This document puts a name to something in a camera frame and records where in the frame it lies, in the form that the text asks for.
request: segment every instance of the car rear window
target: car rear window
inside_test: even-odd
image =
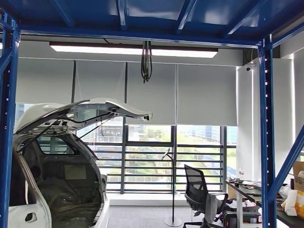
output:
[[[65,141],[54,136],[41,136],[37,139],[41,151],[45,154],[71,155],[79,154],[75,151]]]

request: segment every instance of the blue metal frame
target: blue metal frame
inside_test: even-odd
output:
[[[131,31],[92,30],[85,28],[66,28],[56,26],[29,26],[20,25],[22,34],[32,35],[58,35],[63,37],[87,37],[109,39],[149,40],[174,43],[204,44],[216,46],[229,46],[238,48],[256,48],[259,42],[256,40],[221,39],[213,37],[194,37],[188,35],[167,35],[162,33],[139,33]]]
[[[75,21],[72,19],[71,14],[69,12],[69,8],[66,5],[64,0],[49,0],[56,11],[58,12],[62,19],[69,27],[74,27]]]
[[[266,46],[271,42],[271,37],[263,40],[259,48],[259,90],[260,90],[260,141],[262,164],[262,214],[263,227],[276,227],[276,205],[268,200],[268,191],[274,182],[275,139],[274,108],[272,81],[272,49]]]
[[[263,193],[263,226],[263,228],[276,227],[275,194],[287,177],[292,164],[296,160],[304,145],[304,126],[302,128],[287,160],[275,179],[275,176],[275,144],[274,117],[272,97],[272,48],[281,44],[287,39],[304,30],[304,23],[293,28],[281,37],[272,40],[272,33],[281,28],[287,21],[294,19],[304,11],[304,1],[292,2],[282,10],[282,13],[272,18],[272,22],[256,34],[260,42],[256,40],[237,39],[230,36],[239,29],[250,16],[257,9],[261,9],[266,0],[250,0],[239,15],[232,20],[218,37],[201,37],[195,35],[180,35],[186,30],[185,25],[198,4],[198,0],[186,0],[180,13],[175,34],[144,33],[127,31],[127,6],[126,0],[116,0],[116,7],[120,18],[120,31],[96,30],[75,28],[75,23],[69,12],[63,0],[50,0],[63,18],[67,27],[20,25],[14,19],[19,19],[14,9],[9,4],[1,3],[2,10],[6,10],[11,17],[5,14],[0,20],[2,34],[2,56],[0,58],[0,227],[8,225],[8,213],[10,194],[12,136],[14,122],[14,101],[17,82],[18,47],[20,31],[24,34],[58,35],[66,37],[91,37],[91,38],[119,38],[134,40],[157,40],[164,42],[183,42],[192,44],[223,45],[241,48],[259,48],[259,80],[260,80],[260,130],[261,130],[261,163]]]
[[[0,58],[0,68],[2,72],[0,76],[0,227],[2,228],[8,227],[17,68],[20,42],[18,25],[8,14],[4,18],[4,22],[10,26],[7,26],[8,31],[3,30],[2,56]]]
[[[179,18],[177,19],[177,28],[175,31],[177,35],[182,32],[183,27],[188,21],[189,17],[195,9],[197,3],[198,0],[186,0],[183,3],[183,6],[179,15]]]
[[[127,30],[127,9],[126,0],[116,0],[116,8],[121,19],[121,29],[121,31]]]
[[[250,0],[241,10],[240,14],[237,15],[234,20],[227,25],[227,27],[221,34],[221,37],[229,37],[231,34],[235,32],[253,15],[256,11],[259,9],[259,7],[263,5],[266,1],[267,0]]]

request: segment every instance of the car trunk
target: car trunk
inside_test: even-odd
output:
[[[30,142],[23,155],[49,206],[53,228],[93,226],[104,202],[103,190],[106,186],[103,185],[106,181],[101,179],[94,156],[75,139],[67,133],[23,142]],[[62,146],[60,153],[51,151],[59,146]]]

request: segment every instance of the blue steel column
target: blue steel column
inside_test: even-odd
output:
[[[13,130],[17,84],[17,69],[20,33],[17,24],[7,14],[5,21],[12,25],[12,31],[2,34],[2,53],[11,50],[11,60],[0,79],[0,227],[8,227],[11,187]]]
[[[272,80],[272,49],[266,46],[271,37],[263,39],[259,48],[260,90],[260,136],[262,164],[262,215],[263,228],[276,227],[275,202],[268,200],[275,180],[275,140]]]

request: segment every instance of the car door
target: car door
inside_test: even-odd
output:
[[[51,228],[48,204],[24,158],[13,151],[8,228]]]

